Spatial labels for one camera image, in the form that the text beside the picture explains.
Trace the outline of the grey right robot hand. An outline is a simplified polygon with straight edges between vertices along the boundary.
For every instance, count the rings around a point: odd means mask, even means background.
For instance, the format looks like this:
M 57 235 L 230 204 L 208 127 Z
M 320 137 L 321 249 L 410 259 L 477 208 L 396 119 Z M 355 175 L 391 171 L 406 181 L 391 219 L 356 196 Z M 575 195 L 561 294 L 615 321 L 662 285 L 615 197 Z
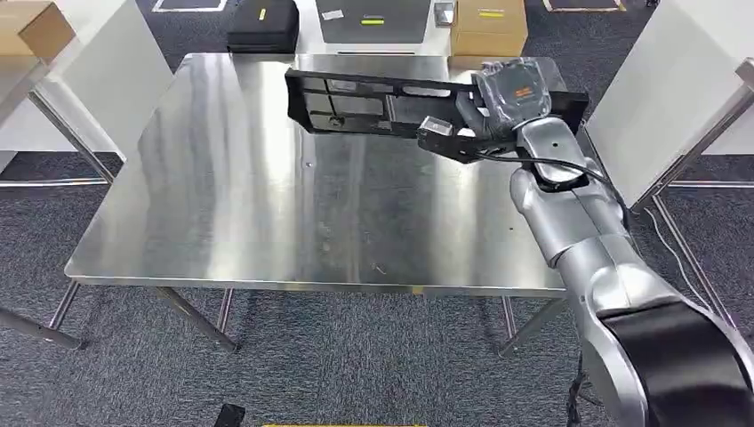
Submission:
M 485 62 L 473 74 L 476 91 L 457 93 L 455 107 L 482 141 L 503 141 L 521 125 L 551 112 L 549 89 L 536 60 Z

